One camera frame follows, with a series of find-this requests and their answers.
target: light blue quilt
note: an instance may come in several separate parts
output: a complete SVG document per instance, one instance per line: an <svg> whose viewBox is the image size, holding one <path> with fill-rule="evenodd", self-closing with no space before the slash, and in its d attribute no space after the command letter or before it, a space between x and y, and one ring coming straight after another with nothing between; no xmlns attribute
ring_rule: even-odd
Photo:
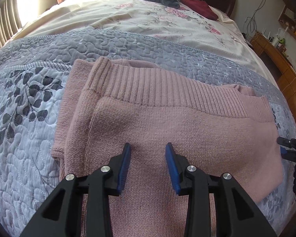
<svg viewBox="0 0 296 237"><path fill-rule="evenodd" d="M93 30L29 37L0 49L0 222L19 236L59 183L50 155L59 107L76 59L150 61L212 85L241 84L265 95L279 135L296 138L296 125L282 93L255 72L222 57L139 34ZM283 161L284 180L258 204L279 233L294 201L293 165Z"/></svg>

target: wooden cabinet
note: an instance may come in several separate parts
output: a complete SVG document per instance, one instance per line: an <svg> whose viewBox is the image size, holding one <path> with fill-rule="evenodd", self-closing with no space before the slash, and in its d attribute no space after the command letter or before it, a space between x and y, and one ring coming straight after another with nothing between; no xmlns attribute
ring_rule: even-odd
<svg viewBox="0 0 296 237"><path fill-rule="evenodd" d="M267 54L276 65L274 67L278 68L276 70L280 71L280 77L276 83L287 100L288 106L296 122L296 72L279 50L277 50L261 33L256 33L251 40L251 44L258 56L261 56L264 53Z"/></svg>

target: pink sweater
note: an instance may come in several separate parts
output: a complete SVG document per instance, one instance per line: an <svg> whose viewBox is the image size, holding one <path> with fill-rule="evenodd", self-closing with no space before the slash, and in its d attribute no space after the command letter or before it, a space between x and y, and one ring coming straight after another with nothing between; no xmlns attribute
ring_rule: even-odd
<svg viewBox="0 0 296 237"><path fill-rule="evenodd" d="M255 202L281 183L278 133L266 97L255 97L247 87L211 86L103 57L93 65L77 60L74 67L86 64L92 69L83 90L76 89L70 126L60 131L57 123L64 149L55 142L52 154L63 161L62 176L84 176L131 144L125 190L110 198L114 237L183 236L188 198L172 190L164 157L168 142L206 173L231 173Z"/></svg>

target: white blanket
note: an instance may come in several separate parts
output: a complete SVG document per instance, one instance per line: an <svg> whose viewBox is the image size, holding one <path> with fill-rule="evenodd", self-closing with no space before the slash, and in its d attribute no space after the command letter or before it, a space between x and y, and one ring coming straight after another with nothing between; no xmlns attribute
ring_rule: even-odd
<svg viewBox="0 0 296 237"><path fill-rule="evenodd" d="M237 24L211 8L208 20L181 4L180 9L144 0L66 0L25 25L15 39L64 33L92 26L133 32L179 43L235 61L277 84L261 59L245 43Z"/></svg>

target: blue gripper pad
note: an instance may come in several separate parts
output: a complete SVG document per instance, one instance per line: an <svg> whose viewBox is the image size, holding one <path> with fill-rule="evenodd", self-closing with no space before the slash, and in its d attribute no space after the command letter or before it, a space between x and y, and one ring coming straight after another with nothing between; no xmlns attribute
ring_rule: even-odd
<svg viewBox="0 0 296 237"><path fill-rule="evenodd" d="M286 154L287 153L287 150L284 147L280 146L280 148L281 148L281 154Z"/></svg>
<svg viewBox="0 0 296 237"><path fill-rule="evenodd" d="M180 178L179 178L179 172L175 165L174 157L176 154L172 151L169 144L166 145L166 161L168 165L168 170L171 178L172 187L175 190L176 194L180 193L181 187L180 187Z"/></svg>
<svg viewBox="0 0 296 237"><path fill-rule="evenodd" d="M117 182L117 190L119 193L121 193L125 188L128 168L130 165L131 147L129 143L127 143L124 146L123 155L124 157L121 164L121 169L118 173L118 182Z"/></svg>

